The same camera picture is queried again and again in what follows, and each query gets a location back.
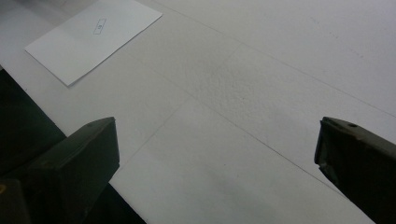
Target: dark plastic part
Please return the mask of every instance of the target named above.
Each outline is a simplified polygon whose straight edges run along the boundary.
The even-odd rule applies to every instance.
[[[0,176],[65,139],[21,87],[0,71]]]
[[[320,171],[374,222],[396,223],[396,146],[347,121],[320,124]]]
[[[146,224],[110,184],[107,184],[84,224]]]
[[[29,167],[35,188],[43,192],[29,205],[33,222],[82,223],[119,162],[114,118],[91,122],[70,135]]]
[[[0,208],[1,224],[31,223],[19,180],[0,180]]]

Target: white paper sheet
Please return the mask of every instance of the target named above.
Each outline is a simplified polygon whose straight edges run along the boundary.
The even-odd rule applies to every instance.
[[[25,49],[69,86],[161,15],[132,0],[100,0]]]

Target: white surface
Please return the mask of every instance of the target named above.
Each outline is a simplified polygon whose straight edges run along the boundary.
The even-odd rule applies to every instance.
[[[66,86],[161,17],[132,0],[98,1],[26,47]]]
[[[66,88],[23,48],[93,2],[3,1],[0,64],[66,134],[115,116],[148,223],[372,223],[314,151],[323,116],[396,142],[394,4],[140,0],[163,17]]]
[[[369,223],[347,199],[194,99],[111,184],[148,223]]]

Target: black clamp jaw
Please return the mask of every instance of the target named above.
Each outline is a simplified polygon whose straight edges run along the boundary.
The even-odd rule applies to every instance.
[[[82,223],[119,168],[114,118],[86,124],[0,179],[0,223]]]
[[[320,124],[319,170],[375,223],[396,223],[396,146],[344,120]]]

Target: white table surface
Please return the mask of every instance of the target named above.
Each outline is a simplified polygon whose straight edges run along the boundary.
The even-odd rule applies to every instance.
[[[147,223],[372,223],[314,164],[319,121],[396,142],[393,1],[139,0],[163,13],[67,88],[24,47],[93,0],[3,0],[0,64],[66,135],[117,120]]]

